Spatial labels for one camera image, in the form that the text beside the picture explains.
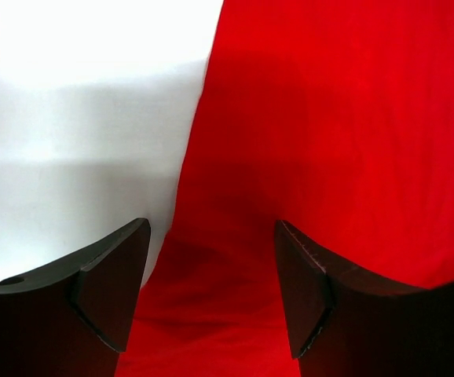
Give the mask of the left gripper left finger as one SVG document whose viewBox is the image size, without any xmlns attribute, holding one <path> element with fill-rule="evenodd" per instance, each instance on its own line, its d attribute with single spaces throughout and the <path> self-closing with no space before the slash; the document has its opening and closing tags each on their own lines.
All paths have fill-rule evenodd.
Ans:
<svg viewBox="0 0 454 377">
<path fill-rule="evenodd" d="M 129 340 L 151 227 L 0 282 L 0 376 L 113 376 Z"/>
</svg>

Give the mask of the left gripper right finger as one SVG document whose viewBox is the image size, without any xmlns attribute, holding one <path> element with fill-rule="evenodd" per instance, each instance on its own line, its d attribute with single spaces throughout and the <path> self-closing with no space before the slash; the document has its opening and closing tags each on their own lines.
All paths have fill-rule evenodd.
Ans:
<svg viewBox="0 0 454 377">
<path fill-rule="evenodd" d="M 454 376 L 454 281 L 426 289 L 274 228 L 291 355 L 303 376 Z"/>
</svg>

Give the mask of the red t shirt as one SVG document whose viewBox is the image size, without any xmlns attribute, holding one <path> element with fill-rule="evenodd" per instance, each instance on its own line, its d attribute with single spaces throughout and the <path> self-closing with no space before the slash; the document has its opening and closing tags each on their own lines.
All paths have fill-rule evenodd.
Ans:
<svg viewBox="0 0 454 377">
<path fill-rule="evenodd" d="M 384 276 L 454 280 L 454 1 L 223 4 L 117 375 L 297 375 L 279 218 Z"/>
</svg>

